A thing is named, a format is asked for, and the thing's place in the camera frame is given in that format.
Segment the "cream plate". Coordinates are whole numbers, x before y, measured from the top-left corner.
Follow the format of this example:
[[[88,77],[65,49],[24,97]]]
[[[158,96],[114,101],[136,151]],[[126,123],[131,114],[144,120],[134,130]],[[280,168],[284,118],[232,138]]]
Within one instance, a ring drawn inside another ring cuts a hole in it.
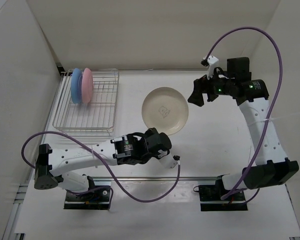
[[[144,99],[141,116],[147,128],[156,128],[170,136],[187,123],[189,107],[184,96],[171,87],[152,90]]]

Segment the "pink plate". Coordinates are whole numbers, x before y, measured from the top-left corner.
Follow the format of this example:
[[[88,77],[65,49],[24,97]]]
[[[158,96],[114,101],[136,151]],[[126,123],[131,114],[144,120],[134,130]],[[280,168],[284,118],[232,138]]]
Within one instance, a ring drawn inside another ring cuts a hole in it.
[[[85,68],[82,74],[82,83],[81,83],[81,96],[82,102],[88,104],[93,95],[93,74],[89,68]]]

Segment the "blue plate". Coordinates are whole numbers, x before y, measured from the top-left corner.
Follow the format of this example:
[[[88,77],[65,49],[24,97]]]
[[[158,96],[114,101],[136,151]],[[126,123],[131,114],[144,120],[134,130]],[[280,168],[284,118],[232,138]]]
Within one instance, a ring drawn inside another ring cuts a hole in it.
[[[74,104],[82,103],[82,72],[80,69],[75,68],[71,75],[71,99]]]

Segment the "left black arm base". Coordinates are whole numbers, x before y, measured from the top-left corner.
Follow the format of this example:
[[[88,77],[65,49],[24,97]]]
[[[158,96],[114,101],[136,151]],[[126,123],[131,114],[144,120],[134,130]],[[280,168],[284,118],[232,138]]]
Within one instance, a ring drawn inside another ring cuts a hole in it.
[[[113,189],[110,185],[95,185],[88,176],[88,190],[91,192],[74,194],[67,192],[63,208],[65,210],[110,210],[113,199]]]

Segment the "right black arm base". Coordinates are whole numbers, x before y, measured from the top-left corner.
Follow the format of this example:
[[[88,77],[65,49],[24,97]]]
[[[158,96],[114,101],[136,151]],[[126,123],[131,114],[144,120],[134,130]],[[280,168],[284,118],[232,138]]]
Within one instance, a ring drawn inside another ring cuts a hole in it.
[[[202,212],[231,212],[247,211],[245,194],[240,191],[221,200],[221,197],[229,192],[224,188],[222,177],[218,176],[216,180],[208,183],[199,182],[193,189],[194,193],[199,194],[200,210]]]

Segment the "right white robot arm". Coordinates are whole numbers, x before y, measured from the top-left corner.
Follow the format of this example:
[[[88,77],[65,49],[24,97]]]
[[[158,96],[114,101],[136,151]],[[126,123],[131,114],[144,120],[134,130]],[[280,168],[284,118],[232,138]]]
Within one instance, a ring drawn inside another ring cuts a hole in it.
[[[248,57],[227,59],[227,70],[219,66],[215,56],[205,57],[201,64],[208,68],[207,74],[193,82],[193,92],[188,102],[204,105],[219,96],[230,96],[236,101],[244,116],[254,155],[247,167],[239,173],[220,177],[214,193],[220,200],[228,199],[238,190],[253,190],[285,184],[299,171],[297,161],[289,160],[271,121],[269,93],[261,79],[252,79]]]

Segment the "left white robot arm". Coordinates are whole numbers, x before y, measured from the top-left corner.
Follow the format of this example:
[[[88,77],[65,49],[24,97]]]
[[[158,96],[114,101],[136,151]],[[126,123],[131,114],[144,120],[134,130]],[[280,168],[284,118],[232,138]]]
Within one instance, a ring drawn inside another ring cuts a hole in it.
[[[157,159],[167,168],[174,168],[179,161],[171,154],[169,137],[155,128],[146,132],[134,132],[88,147],[53,149],[49,144],[39,146],[35,163],[34,187],[48,190],[56,187],[77,193],[83,200],[95,194],[92,181],[76,170],[102,165],[144,165]]]

